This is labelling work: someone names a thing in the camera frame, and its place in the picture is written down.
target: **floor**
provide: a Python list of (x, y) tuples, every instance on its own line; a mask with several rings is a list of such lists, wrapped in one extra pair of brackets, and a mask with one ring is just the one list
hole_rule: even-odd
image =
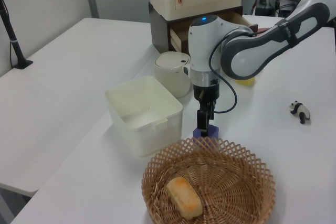
[[(250, 14), (255, 0), (241, 0), (243, 14)], [(0, 188), (0, 224), (10, 224), (29, 201), (29, 197)]]

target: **yellow object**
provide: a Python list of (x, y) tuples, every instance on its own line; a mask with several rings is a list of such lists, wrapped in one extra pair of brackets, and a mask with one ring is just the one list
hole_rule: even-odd
[(254, 84), (254, 77), (252, 77), (251, 79), (247, 79), (247, 80), (244, 80), (244, 81), (241, 81), (241, 80), (235, 80), (237, 83), (240, 83), (242, 85), (245, 85), (245, 86), (253, 86)]
[(167, 193), (185, 219), (190, 220), (203, 213), (201, 199), (185, 178), (177, 177), (169, 181)]

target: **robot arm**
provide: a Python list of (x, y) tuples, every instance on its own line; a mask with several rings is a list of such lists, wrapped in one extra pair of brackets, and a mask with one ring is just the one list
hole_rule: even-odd
[[(245, 26), (232, 24), (217, 16), (200, 17), (189, 28), (190, 77), (194, 97), (200, 103), (197, 128), (207, 136), (209, 120), (214, 117), (219, 98), (218, 75), (221, 68), (231, 78), (246, 80), (258, 74), (271, 60), (294, 47), (336, 17), (336, 0), (300, 0), (287, 18), (259, 37)], [(213, 51), (223, 37), (227, 37)], [(213, 53), (211, 70), (208, 64)]]

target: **white table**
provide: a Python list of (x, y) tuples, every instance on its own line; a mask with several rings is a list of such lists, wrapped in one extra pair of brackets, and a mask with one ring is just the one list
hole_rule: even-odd
[[(259, 27), (278, 20), (247, 18), (259, 23)], [(119, 43), (128, 44), (122, 38)], [(156, 57), (152, 55), (135, 77), (153, 74)], [(238, 105), (228, 114), (216, 115), (213, 124), (219, 126), (220, 137), (256, 153), (274, 175), (277, 197), (268, 223), (334, 223), (333, 30), (323, 28), (273, 60), (257, 76), (252, 88), (230, 82), (237, 91)], [(218, 110), (230, 107), (234, 101), (223, 83), (220, 90)], [(309, 108), (310, 124), (301, 125), (290, 114), (288, 105), (294, 100)], [(191, 93), (180, 101), (184, 105), (182, 138), (191, 137), (198, 104)], [(142, 173), (150, 158), (136, 158), (129, 153), (105, 111), (13, 224), (150, 223), (141, 195)]]
[(142, 23), (84, 19), (0, 78), (0, 187), (32, 196), (157, 50)]

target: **purple object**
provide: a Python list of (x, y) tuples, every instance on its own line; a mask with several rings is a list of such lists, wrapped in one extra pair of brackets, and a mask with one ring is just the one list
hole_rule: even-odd
[[(195, 138), (200, 138), (200, 137), (202, 137), (202, 136), (201, 136), (201, 131), (200, 131), (200, 129), (196, 128), (196, 129), (193, 131), (193, 136), (194, 136)], [(213, 125), (209, 124), (209, 128), (208, 128), (208, 137), (209, 137), (210, 139), (212, 139), (212, 138), (216, 138), (216, 139), (218, 139), (218, 138), (219, 138), (219, 128), (216, 127), (216, 126), (213, 126)]]

